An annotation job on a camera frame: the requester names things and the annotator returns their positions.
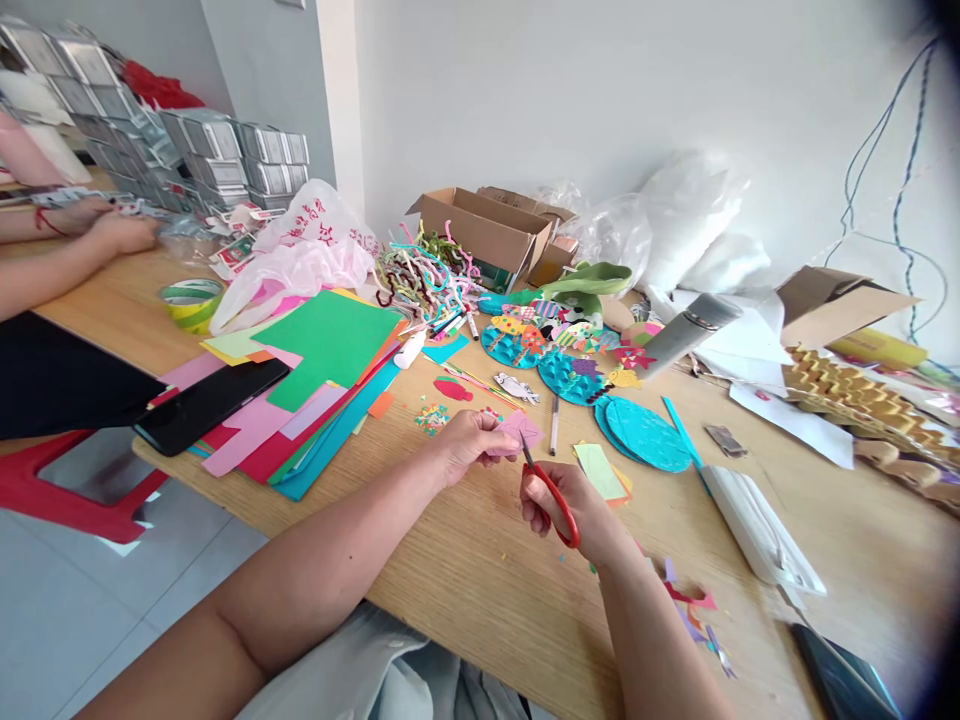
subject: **smartphone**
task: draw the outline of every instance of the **smartphone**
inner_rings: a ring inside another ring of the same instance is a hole
[[[277,359],[221,368],[148,411],[133,429],[161,455],[179,455],[289,372]]]
[[[800,646],[804,664],[813,678],[817,695],[820,696],[823,709],[830,720],[890,720],[890,710],[893,710],[897,717],[901,717],[897,706],[893,704],[893,698],[880,680],[880,675],[870,663],[827,640],[877,695],[886,700],[890,709],[885,710],[878,706],[876,698],[850,675],[850,671],[824,647],[823,641],[814,635],[810,628],[794,623],[790,626],[790,632]]]

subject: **white paper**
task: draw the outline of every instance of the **white paper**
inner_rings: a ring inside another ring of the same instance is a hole
[[[853,470],[853,436],[846,430],[779,398],[763,400],[757,397],[755,388],[742,383],[730,386],[730,398],[802,440],[828,460]]]

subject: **bracelet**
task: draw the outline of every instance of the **bracelet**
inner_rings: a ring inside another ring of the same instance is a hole
[[[37,212],[34,213],[34,222],[36,223],[37,230],[42,230],[43,226],[46,225],[48,228],[53,230],[60,237],[70,237],[67,233],[63,232],[60,228],[56,227],[52,222],[47,219],[47,216],[44,215],[46,208],[38,207]]]

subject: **plastic bag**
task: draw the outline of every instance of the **plastic bag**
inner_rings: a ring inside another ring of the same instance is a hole
[[[174,260],[187,267],[210,267],[210,256],[233,238],[211,232],[192,215],[177,215],[157,235]]]
[[[720,153],[676,156],[640,191],[653,247],[641,282],[666,292],[700,259],[740,212],[750,180]]]
[[[606,261],[626,265],[633,272],[623,297],[647,266],[652,234],[643,201],[637,193],[628,193],[593,205],[583,214],[564,223],[557,235],[580,241],[577,260],[590,263]]]
[[[770,267],[763,243],[746,235],[724,233],[683,276],[680,287],[710,293],[733,293],[745,280]]]
[[[286,214],[260,231],[255,257],[227,288],[210,332],[253,327],[288,297],[313,297],[324,287],[360,287],[373,270],[372,251],[378,250],[376,236],[337,191],[322,180],[310,180]],[[259,297],[265,299],[243,310]]]

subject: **red stool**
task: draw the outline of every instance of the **red stool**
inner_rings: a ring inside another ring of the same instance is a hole
[[[133,514],[166,482],[168,476],[160,470],[147,475],[115,505],[103,505],[38,477],[44,467],[94,432],[76,430],[0,457],[0,507],[99,535],[116,543],[136,540],[144,528],[134,522]]]

